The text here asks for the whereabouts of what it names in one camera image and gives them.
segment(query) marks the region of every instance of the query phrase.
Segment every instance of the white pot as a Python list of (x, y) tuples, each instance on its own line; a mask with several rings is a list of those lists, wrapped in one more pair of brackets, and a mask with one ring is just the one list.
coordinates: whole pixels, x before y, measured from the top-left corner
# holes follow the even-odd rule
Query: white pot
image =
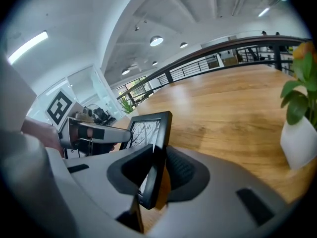
[(286, 121), (281, 146), (291, 169), (299, 169), (317, 155), (317, 132), (306, 117), (295, 125)]

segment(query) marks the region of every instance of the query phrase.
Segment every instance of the ceiling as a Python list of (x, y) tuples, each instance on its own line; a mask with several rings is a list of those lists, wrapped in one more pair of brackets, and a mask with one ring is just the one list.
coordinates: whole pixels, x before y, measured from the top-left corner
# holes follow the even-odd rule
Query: ceiling
[[(153, 69), (154, 60), (159, 62), (156, 68), (160, 68), (176, 54), (192, 52), (197, 45), (222, 37), (226, 32), (241, 31), (237, 26), (258, 20), (258, 14), (271, 0), (134, 0), (133, 4), (127, 3), (133, 10), (130, 14), (121, 12), (126, 18), (124, 23), (118, 26), (115, 23), (119, 21), (115, 20), (113, 24), (114, 29), (123, 31), (120, 30), (109, 51), (111, 56), (105, 62), (102, 61), (105, 51), (98, 48), (107, 46), (103, 36), (114, 32), (105, 24), (119, 17), (120, 11), (115, 9), (123, 1), (126, 2), (26, 0), (8, 25), (7, 55), (43, 30), (48, 32), (49, 38), (30, 49), (13, 67), (27, 83), (39, 81), (43, 90), (58, 77), (65, 76), (67, 70), (71, 74), (93, 63), (98, 68), (105, 64), (105, 78), (113, 85)], [(154, 35), (164, 37), (164, 42), (151, 48), (150, 38)], [(181, 50), (179, 46), (183, 41), (188, 47)], [(122, 70), (131, 66), (131, 72), (122, 76)]]
[[(134, 12), (108, 61), (105, 77), (110, 85), (141, 71), (152, 69), (152, 62), (161, 65), (181, 51), (180, 43), (191, 45), (221, 37), (219, 29), (245, 21), (257, 20), (272, 0), (145, 0)], [(150, 38), (160, 35), (164, 42), (150, 47)], [(138, 64), (127, 75), (124, 68)]]

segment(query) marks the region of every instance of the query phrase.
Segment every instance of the handrail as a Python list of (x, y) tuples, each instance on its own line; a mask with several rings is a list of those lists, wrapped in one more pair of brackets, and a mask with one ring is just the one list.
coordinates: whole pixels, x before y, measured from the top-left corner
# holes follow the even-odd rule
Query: handrail
[(123, 96), (129, 94), (133, 90), (139, 88), (140, 86), (144, 85), (145, 83), (151, 81), (152, 79), (155, 79), (158, 76), (161, 76), (163, 73), (170, 71), (171, 69), (177, 68), (179, 66), (182, 66), (186, 63), (189, 63), (191, 61), (197, 60), (199, 58), (212, 55), (215, 53), (219, 53), (222, 51), (227, 51), (228, 49), (236, 49), (239, 47), (244, 46), (250, 46), (250, 45), (267, 45), (267, 46), (273, 46), (278, 44), (279, 46), (297, 46), (302, 42), (306, 42), (307, 39), (304, 38), (298, 38), (298, 37), (291, 37), (291, 36), (283, 36), (283, 35), (267, 35), (267, 36), (253, 36), (253, 37), (245, 37), (235, 40), (230, 40), (226, 42), (221, 42), (209, 47), (206, 47), (204, 49), (192, 52), (189, 55), (186, 55), (166, 66), (163, 68), (155, 71), (150, 76), (146, 77), (144, 80), (142, 80), (140, 83), (134, 85), (130, 89), (128, 89), (126, 92), (121, 94), (117, 99), (122, 98)]

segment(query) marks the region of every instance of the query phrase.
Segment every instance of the desk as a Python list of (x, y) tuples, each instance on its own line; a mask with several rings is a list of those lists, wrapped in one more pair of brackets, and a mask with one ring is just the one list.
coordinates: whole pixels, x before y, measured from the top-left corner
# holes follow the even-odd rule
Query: desk
[[(166, 85), (136, 110), (139, 115), (171, 111), (170, 145), (238, 163), (290, 203), (306, 192), (317, 166), (314, 159), (290, 170), (280, 147), (286, 109), (279, 96), (290, 79), (266, 65), (225, 69)], [(125, 117), (114, 126), (128, 124)], [(167, 184), (164, 177), (159, 201), (166, 199)], [(142, 209), (145, 230), (163, 212)]]

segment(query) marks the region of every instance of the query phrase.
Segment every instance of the window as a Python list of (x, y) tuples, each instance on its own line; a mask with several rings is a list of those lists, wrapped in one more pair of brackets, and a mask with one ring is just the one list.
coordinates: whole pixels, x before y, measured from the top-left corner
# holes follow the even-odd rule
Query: window
[[(124, 92), (126, 92), (128, 89), (130, 89), (131, 87), (135, 86), (136, 84), (139, 84), (142, 80), (144, 80), (146, 77), (141, 77), (141, 78), (138, 78), (130, 83), (127, 83), (123, 86), (120, 86), (117, 88), (117, 92), (119, 95), (123, 94)], [(132, 97), (135, 97), (135, 96), (138, 96), (137, 98), (141, 98), (143, 95), (139, 96), (140, 94), (143, 94), (147, 91), (151, 91), (152, 88), (150, 86), (150, 84), (147, 82), (145, 83), (144, 85), (140, 86), (139, 88), (131, 91), (131, 96)]]

